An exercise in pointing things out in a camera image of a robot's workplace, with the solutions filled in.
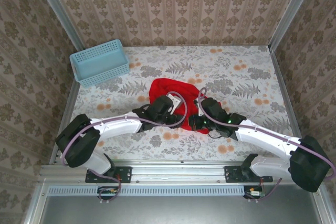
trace damask wallpaper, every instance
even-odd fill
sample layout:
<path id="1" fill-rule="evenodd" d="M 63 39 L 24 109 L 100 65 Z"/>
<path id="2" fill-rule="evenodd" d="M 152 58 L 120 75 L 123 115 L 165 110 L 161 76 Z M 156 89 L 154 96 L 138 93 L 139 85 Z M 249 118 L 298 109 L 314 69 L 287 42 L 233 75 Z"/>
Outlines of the damask wallpaper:
<path id="1" fill-rule="evenodd" d="M 75 51 L 47 0 L 0 0 L 0 223 L 20 223 L 49 162 Z"/>
<path id="2" fill-rule="evenodd" d="M 336 163 L 336 0 L 304 0 L 276 56 L 302 135 Z M 327 184 L 336 206 L 336 181 Z"/>
<path id="3" fill-rule="evenodd" d="M 61 0 L 86 47 L 267 45 L 290 0 Z"/>

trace metal edge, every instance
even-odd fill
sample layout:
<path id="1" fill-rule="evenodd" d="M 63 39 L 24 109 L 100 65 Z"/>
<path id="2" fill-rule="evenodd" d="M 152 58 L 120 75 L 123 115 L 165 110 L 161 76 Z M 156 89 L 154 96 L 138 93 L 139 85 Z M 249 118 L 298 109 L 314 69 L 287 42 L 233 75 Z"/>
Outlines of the metal edge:
<path id="1" fill-rule="evenodd" d="M 27 214 L 26 214 L 26 219 L 24 221 L 24 224 L 31 224 L 31 222 L 34 218 L 38 198 L 41 195 L 41 189 L 42 189 L 42 185 L 35 187 L 33 196 L 31 197 L 30 205 L 29 205 L 29 208 L 28 208 L 28 211 L 27 211 Z"/>
<path id="2" fill-rule="evenodd" d="M 281 70 L 280 70 L 275 52 L 273 50 L 271 50 L 270 54 L 271 54 L 271 59 L 272 59 L 273 66 L 274 66 L 274 69 L 275 69 L 275 74 L 277 76 L 278 83 L 279 83 L 279 86 L 280 86 L 280 91 L 281 91 L 281 94 L 282 94 L 283 102 L 285 103 L 285 107 L 286 107 L 286 110 L 287 110 L 288 120 L 289 120 L 290 126 L 291 126 L 292 131 L 293 131 L 293 135 L 296 136 L 296 137 L 302 138 L 302 135 L 301 135 L 301 132 L 300 132 L 300 129 L 299 129 L 299 124 L 298 124 L 298 121 L 296 120 L 294 110 L 293 110 L 292 104 L 291 104 L 290 99 L 289 99 L 289 95 L 288 95 L 288 92 L 287 92 L 287 89 L 286 89 L 285 81 L 283 80 L 283 77 L 282 77 L 282 74 L 281 74 Z"/>
<path id="3" fill-rule="evenodd" d="M 85 49 L 84 44 L 78 37 L 76 30 L 67 15 L 67 12 L 63 8 L 61 2 L 59 0 L 47 0 L 49 5 L 52 7 L 54 10 L 58 20 L 61 22 L 64 30 L 68 34 L 69 38 L 71 39 L 74 47 L 77 49 L 77 51 L 82 51 Z"/>
<path id="4" fill-rule="evenodd" d="M 299 10 L 303 0 L 290 0 L 287 9 L 285 10 L 272 38 L 269 42 L 270 49 L 275 51 L 278 47 L 282 37 L 286 33 L 290 23 L 294 19 L 297 11 Z"/>
<path id="5" fill-rule="evenodd" d="M 59 126 L 59 130 L 57 134 L 60 134 L 65 129 L 65 127 L 70 123 L 71 115 L 72 115 L 73 108 L 76 103 L 76 98 L 77 98 L 79 88 L 80 88 L 80 84 L 74 79 L 72 82 L 67 105 L 65 106 L 64 114 L 63 114 L 62 121 Z M 54 149 L 52 150 L 49 164 L 53 164 L 55 162 L 57 152 L 58 152 L 58 147 L 55 144 Z"/>
<path id="6" fill-rule="evenodd" d="M 141 164 L 134 162 L 120 163 L 121 166 L 132 166 L 132 182 L 127 185 L 223 185 L 227 184 L 224 175 L 224 166 L 241 165 L 242 162 L 188 162 L 163 164 L 153 162 Z M 85 183 L 86 169 L 64 167 L 61 165 L 44 165 L 40 171 L 39 184 L 44 185 L 110 185 L 99 183 Z M 292 180 L 284 180 L 282 185 L 294 185 Z M 255 185 L 255 183 L 228 183 L 227 185 Z"/>
<path id="7" fill-rule="evenodd" d="M 336 223 L 335 210 L 331 203 L 329 193 L 324 184 L 313 194 L 321 221 L 323 224 Z"/>
<path id="8" fill-rule="evenodd" d="M 49 186 L 48 197 L 98 196 L 100 186 Z M 124 185 L 118 196 L 243 196 L 244 186 L 138 186 Z"/>
<path id="9" fill-rule="evenodd" d="M 282 94 L 283 101 L 285 103 L 289 123 L 293 131 L 293 135 L 299 138 L 302 138 L 302 135 L 299 129 L 299 124 L 296 120 L 294 110 L 293 110 L 293 107 L 289 99 L 285 81 L 283 80 L 275 52 L 272 49 L 270 49 L 270 54 L 271 54 L 271 59 L 274 65 L 275 73 L 278 78 L 280 91 Z M 316 207 L 317 207 L 322 223 L 323 224 L 336 223 L 336 214 L 335 214 L 329 194 L 324 184 L 320 186 L 320 188 L 318 189 L 316 193 L 313 193 L 313 198 L 315 200 Z"/>

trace table surface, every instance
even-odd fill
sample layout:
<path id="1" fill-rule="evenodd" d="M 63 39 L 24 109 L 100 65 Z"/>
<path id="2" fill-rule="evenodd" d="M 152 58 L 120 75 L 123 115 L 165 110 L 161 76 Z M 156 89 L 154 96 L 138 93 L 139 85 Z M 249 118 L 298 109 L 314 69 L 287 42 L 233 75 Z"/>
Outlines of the table surface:
<path id="1" fill-rule="evenodd" d="M 170 78 L 207 87 L 208 97 L 232 113 L 268 129 L 292 136 L 287 111 L 267 46 L 125 47 L 131 72 L 91 88 L 80 87 L 72 119 L 125 114 L 149 103 L 149 89 L 157 78 Z M 113 159 L 233 160 L 250 153 L 267 155 L 257 146 L 212 139 L 183 129 L 155 127 L 137 134 L 116 136 L 97 144 Z"/>

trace wire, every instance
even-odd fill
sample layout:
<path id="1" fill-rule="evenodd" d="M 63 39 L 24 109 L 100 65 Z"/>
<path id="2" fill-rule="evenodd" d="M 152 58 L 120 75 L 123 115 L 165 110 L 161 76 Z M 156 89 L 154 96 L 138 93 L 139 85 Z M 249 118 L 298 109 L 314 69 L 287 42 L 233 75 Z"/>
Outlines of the wire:
<path id="1" fill-rule="evenodd" d="M 97 172 L 95 172 L 95 171 L 93 171 L 93 170 L 91 170 L 91 169 L 90 169 L 90 171 L 91 171 L 93 174 L 95 174 L 96 176 L 98 176 L 98 177 L 101 177 L 101 178 L 107 178 L 107 179 L 110 179 L 110 180 L 112 180 L 112 181 L 118 183 L 118 190 L 117 190 L 117 192 L 115 193 L 114 196 L 112 196 L 110 199 L 108 199 L 108 201 L 109 201 L 109 200 L 114 200 L 114 199 L 118 196 L 118 194 L 120 193 L 120 191 L 121 191 L 121 182 L 120 182 L 120 180 L 118 180 L 118 179 L 116 179 L 116 178 L 113 178 L 113 177 L 110 177 L 110 176 L 101 175 L 101 174 L 99 174 L 99 173 L 97 173 Z M 100 191 L 99 191 L 99 195 L 98 195 L 98 198 L 99 198 L 100 200 L 103 200 L 103 199 L 101 198 L 101 193 L 102 193 L 103 191 L 106 191 L 106 190 L 108 190 L 108 188 L 101 188 L 101 189 L 100 189 Z"/>
<path id="2" fill-rule="evenodd" d="M 221 138 L 222 136 L 217 136 L 217 137 L 213 137 L 213 136 L 210 136 L 210 133 L 208 132 L 208 136 L 212 139 L 218 139 L 218 138 Z"/>
<path id="3" fill-rule="evenodd" d="M 306 147 L 304 147 L 304 146 L 302 146 L 302 145 L 300 145 L 300 144 L 298 144 L 298 143 L 296 143 L 296 142 L 293 142 L 292 140 L 288 140 L 288 139 L 285 138 L 285 137 L 279 136 L 279 135 L 277 135 L 277 134 L 274 134 L 274 133 L 269 132 L 269 131 L 267 131 L 267 130 L 261 129 L 261 128 L 259 128 L 259 127 L 254 127 L 254 126 L 250 126 L 250 125 L 238 125 L 238 124 L 222 123 L 222 122 L 220 122 L 220 121 L 217 121 L 216 119 L 213 119 L 210 115 L 208 115 L 208 114 L 204 111 L 204 109 L 203 109 L 203 107 L 202 107 L 201 100 L 204 99 L 205 95 L 206 95 L 206 88 L 201 88 L 201 90 L 200 90 L 199 93 L 198 93 L 198 98 L 197 98 L 198 106 L 199 106 L 199 108 L 202 110 L 203 114 L 204 114 L 208 119 L 210 119 L 211 121 L 213 121 L 213 122 L 215 122 L 215 123 L 217 123 L 217 124 L 219 124 L 219 125 L 226 126 L 226 127 L 238 127 L 238 128 L 252 129 L 252 130 L 255 130 L 255 131 L 259 131 L 259 132 L 265 133 L 265 134 L 267 134 L 267 135 L 269 135 L 269 136 L 275 137 L 275 138 L 277 138 L 277 139 L 279 139 L 279 140 L 282 140 L 282 141 L 284 141 L 284 142 L 287 142 L 287 143 L 289 143 L 289 144 L 295 145 L 296 147 L 299 147 L 299 148 L 303 149 L 304 151 L 309 152 L 309 153 L 313 154 L 314 156 L 316 156 L 316 157 L 322 159 L 323 161 L 325 161 L 325 162 L 330 166 L 330 168 L 332 169 L 332 174 L 331 174 L 330 176 L 328 176 L 328 177 L 325 177 L 325 178 L 324 178 L 325 180 L 330 180 L 330 179 L 336 177 L 336 167 L 330 162 L 329 159 L 323 157 L 321 154 L 319 154 L 319 153 L 317 153 L 317 152 L 315 152 L 315 151 L 312 151 L 312 150 L 310 150 L 310 149 L 308 149 L 308 148 L 306 148 Z"/>
<path id="4" fill-rule="evenodd" d="M 265 191 L 265 187 L 264 187 L 264 179 L 261 178 L 260 181 L 261 181 L 261 187 L 262 187 L 262 190 L 266 193 L 266 191 Z"/>
<path id="5" fill-rule="evenodd" d="M 256 187 L 252 187 L 252 188 L 246 190 L 245 192 L 251 191 L 251 189 L 255 190 L 255 189 L 257 189 L 258 187 L 260 187 L 260 186 L 261 186 L 261 180 L 262 180 L 262 179 L 260 179 L 260 183 L 259 183 L 259 185 L 257 185 Z"/>
<path id="6" fill-rule="evenodd" d="M 94 126 L 97 126 L 97 125 L 100 125 L 102 123 L 110 123 L 110 122 L 114 122 L 114 121 L 119 121 L 119 120 L 139 120 L 139 121 L 142 121 L 142 122 L 146 122 L 146 123 L 151 123 L 153 125 L 156 125 L 156 126 L 164 126 L 164 127 L 174 127 L 174 126 L 177 126 L 179 125 L 180 123 L 182 123 L 184 121 L 184 119 L 186 118 L 187 116 L 187 103 L 185 102 L 184 98 L 177 92 L 175 91 L 170 91 L 168 92 L 167 94 L 176 94 L 183 102 L 184 104 L 184 107 L 185 107 L 185 110 L 184 110 L 184 115 L 183 117 L 177 122 L 177 123 L 173 123 L 173 124 L 161 124 L 161 123 L 156 123 L 156 122 L 153 122 L 153 121 L 150 121 L 150 120 L 147 120 L 147 119 L 144 119 L 144 118 L 139 118 L 137 116 L 119 116 L 117 118 L 108 118 L 108 119 L 104 119 L 104 120 L 101 120 L 99 122 L 96 122 L 96 123 L 92 123 L 92 124 L 89 124 L 87 125 L 86 127 L 84 127 L 82 130 L 80 130 L 69 142 L 69 144 L 67 145 L 67 147 L 64 149 L 63 153 L 62 153 L 62 157 L 61 157 L 61 163 L 62 165 L 64 166 L 67 166 L 67 164 L 65 163 L 65 156 L 67 155 L 69 149 L 71 148 L 71 146 L 73 145 L 73 143 L 76 141 L 76 139 L 82 134 L 84 133 L 85 131 L 87 131 L 89 128 L 91 127 L 94 127 Z"/>
<path id="7" fill-rule="evenodd" d="M 282 181 L 282 178 L 280 178 L 278 180 L 278 182 L 275 184 L 275 187 L 273 187 L 273 189 L 267 195 L 265 195 L 263 198 L 255 199 L 252 195 L 249 195 L 249 194 L 245 194 L 245 195 L 250 197 L 251 198 L 250 200 L 252 200 L 252 201 L 260 201 L 260 200 L 267 199 L 269 196 L 272 195 L 272 193 L 275 191 L 275 189 L 277 189 L 277 187 L 279 186 L 281 181 Z"/>
<path id="8" fill-rule="evenodd" d="M 183 102 L 184 104 L 184 115 L 183 117 L 177 122 L 177 123 L 173 123 L 173 124 L 161 124 L 161 123 L 156 123 L 156 122 L 153 122 L 153 121 L 150 121 L 150 120 L 147 120 L 147 119 L 143 119 L 143 118 L 139 118 L 139 117 L 136 117 L 136 116 L 119 116 L 117 118 L 109 118 L 109 119 L 105 119 L 105 120 L 101 120 L 99 122 L 96 122 L 96 123 L 92 123 L 92 124 L 89 124 L 87 125 L 86 127 L 84 127 L 82 130 L 80 130 L 69 142 L 69 144 L 67 145 L 67 147 L 64 149 L 63 153 L 62 153 L 62 157 L 61 157 L 61 163 L 62 165 L 64 166 L 67 166 L 67 164 L 65 163 L 65 156 L 67 155 L 69 149 L 71 148 L 71 146 L 73 145 L 73 143 L 76 141 L 76 139 L 82 134 L 84 133 L 86 130 L 88 130 L 89 128 L 91 127 L 94 127 L 94 126 L 97 126 L 97 125 L 100 125 L 102 123 L 109 123 L 109 122 L 114 122 L 114 121 L 118 121 L 118 120 L 140 120 L 142 122 L 147 122 L 147 123 L 151 123 L 151 124 L 154 124 L 156 126 L 166 126 L 166 127 L 174 127 L 174 126 L 177 126 L 179 125 L 180 123 L 183 123 L 184 119 L 186 118 L 187 116 L 187 103 L 185 102 L 184 98 L 177 92 L 175 91 L 171 91 L 171 92 L 168 92 L 167 94 L 176 94 L 180 99 L 181 101 Z M 109 200 L 114 200 L 116 198 L 116 196 L 120 193 L 121 191 L 121 182 L 113 177 L 110 177 L 110 176 L 105 176 L 105 175 L 101 175 L 93 170 L 90 169 L 90 171 L 95 174 L 96 176 L 98 177 L 101 177 L 101 178 L 107 178 L 107 179 L 110 179 L 112 181 L 115 181 L 118 183 L 118 191 L 116 192 L 116 194 L 111 197 Z M 103 200 L 101 198 L 101 193 L 103 192 L 104 190 L 100 190 L 99 191 L 99 196 L 98 198 L 100 200 Z"/>

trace black joint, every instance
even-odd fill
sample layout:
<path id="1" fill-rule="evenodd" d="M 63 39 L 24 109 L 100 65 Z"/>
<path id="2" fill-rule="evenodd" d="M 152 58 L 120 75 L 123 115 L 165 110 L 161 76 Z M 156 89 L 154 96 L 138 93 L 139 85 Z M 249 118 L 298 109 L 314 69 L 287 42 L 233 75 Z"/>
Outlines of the black joint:
<path id="1" fill-rule="evenodd" d="M 76 116 L 75 119 L 55 139 L 55 142 L 61 152 L 65 150 L 72 138 L 79 131 L 90 124 L 90 119 L 85 114 Z M 83 136 L 79 136 L 75 140 L 65 156 L 65 160 L 68 165 L 70 167 L 78 167 L 89 160 L 99 138 L 99 131 L 93 127 L 83 132 Z"/>
<path id="2" fill-rule="evenodd" d="M 250 181 L 255 174 L 251 170 L 252 161 L 258 156 L 258 154 L 249 154 L 243 163 L 240 165 L 243 177 L 246 181 Z"/>
<path id="3" fill-rule="evenodd" d="M 108 155 L 106 155 L 104 153 L 104 156 L 107 158 L 107 160 L 110 162 L 111 164 L 111 168 L 108 169 L 107 172 L 104 173 L 105 176 L 109 176 L 109 177 L 113 177 L 114 176 L 114 173 L 116 171 L 116 165 L 114 164 L 114 162 L 112 161 L 112 159 L 110 159 L 110 157 Z"/>
<path id="4" fill-rule="evenodd" d="M 153 104 L 148 104 L 146 107 L 143 106 L 141 108 L 134 109 L 132 112 L 137 114 L 137 116 L 140 118 L 147 119 L 155 123 L 170 125 L 178 122 L 182 118 L 181 115 L 170 115 L 170 111 L 173 109 L 173 107 L 173 101 L 166 95 L 162 95 L 157 98 Z M 181 127 L 182 123 L 183 122 L 171 128 L 173 129 L 176 127 Z M 155 127 L 154 124 L 143 122 L 138 133 L 151 130 L 153 127 Z"/>
<path id="5" fill-rule="evenodd" d="M 328 159 L 314 137 L 305 136 L 300 144 Z M 291 152 L 289 162 L 293 181 L 302 189 L 311 193 L 318 190 L 330 169 L 330 166 L 325 161 L 299 147 L 294 152 Z"/>
<path id="6" fill-rule="evenodd" d="M 232 113 L 228 114 L 219 103 L 213 98 L 206 98 L 201 102 L 204 111 L 213 119 L 228 124 L 240 124 L 246 120 L 243 115 Z M 205 115 L 198 116 L 198 114 L 191 115 L 188 118 L 188 124 L 193 130 L 208 129 L 210 131 L 216 130 L 223 137 L 231 137 L 234 140 L 238 140 L 236 136 L 237 127 L 223 126 L 213 122 Z"/>

